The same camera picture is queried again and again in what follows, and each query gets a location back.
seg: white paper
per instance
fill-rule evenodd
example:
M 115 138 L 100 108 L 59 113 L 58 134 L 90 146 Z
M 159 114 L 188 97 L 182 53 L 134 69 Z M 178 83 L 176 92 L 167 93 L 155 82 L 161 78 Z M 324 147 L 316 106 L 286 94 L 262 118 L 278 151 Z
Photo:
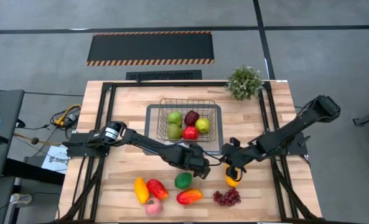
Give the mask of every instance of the white paper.
M 42 168 L 65 174 L 68 167 L 67 148 L 65 146 L 50 146 L 47 154 Z

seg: potted plant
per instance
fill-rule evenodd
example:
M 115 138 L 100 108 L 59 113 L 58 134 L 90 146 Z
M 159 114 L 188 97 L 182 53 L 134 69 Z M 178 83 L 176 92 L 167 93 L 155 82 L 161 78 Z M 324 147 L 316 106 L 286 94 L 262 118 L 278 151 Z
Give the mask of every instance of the potted plant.
M 226 89 L 236 100 L 250 100 L 252 96 L 258 94 L 263 82 L 259 76 L 260 71 L 256 71 L 250 66 L 241 66 L 234 69 Z

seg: orange striped border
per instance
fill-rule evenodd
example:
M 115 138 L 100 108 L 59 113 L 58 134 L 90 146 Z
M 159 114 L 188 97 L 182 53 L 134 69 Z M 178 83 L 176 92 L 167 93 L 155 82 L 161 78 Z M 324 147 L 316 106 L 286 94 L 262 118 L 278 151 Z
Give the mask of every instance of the orange striped border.
M 152 59 L 152 60 L 96 60 L 87 61 L 87 66 L 123 66 L 123 65 L 210 65 L 215 60 L 210 58 Z
M 162 32 L 114 32 L 95 33 L 97 35 L 144 35 L 144 34 L 211 34 L 212 31 L 162 31 Z

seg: grapes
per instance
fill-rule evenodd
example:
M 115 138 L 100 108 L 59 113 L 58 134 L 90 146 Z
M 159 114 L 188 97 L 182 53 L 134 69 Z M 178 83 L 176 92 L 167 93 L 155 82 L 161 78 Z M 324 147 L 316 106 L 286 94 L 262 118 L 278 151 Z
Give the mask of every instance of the grapes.
M 235 188 L 230 189 L 224 195 L 218 190 L 213 194 L 213 201 L 221 206 L 234 206 L 236 203 L 241 203 L 240 193 Z

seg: wire basket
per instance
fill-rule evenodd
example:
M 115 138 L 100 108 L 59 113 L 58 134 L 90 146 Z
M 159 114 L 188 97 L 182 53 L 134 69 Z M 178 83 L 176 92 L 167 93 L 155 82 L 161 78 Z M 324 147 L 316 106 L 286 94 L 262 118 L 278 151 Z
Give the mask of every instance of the wire basket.
M 166 141 L 177 141 L 180 139 L 169 139 L 167 137 L 167 116 L 173 112 L 180 112 L 182 115 L 182 129 L 187 125 L 184 123 L 185 115 L 189 111 L 195 111 L 199 118 L 207 118 L 210 123 L 208 133 L 199 133 L 196 140 L 184 139 L 184 141 L 210 142 L 216 140 L 216 103 L 213 100 L 187 100 L 187 99 L 162 99 L 159 102 L 157 138 Z

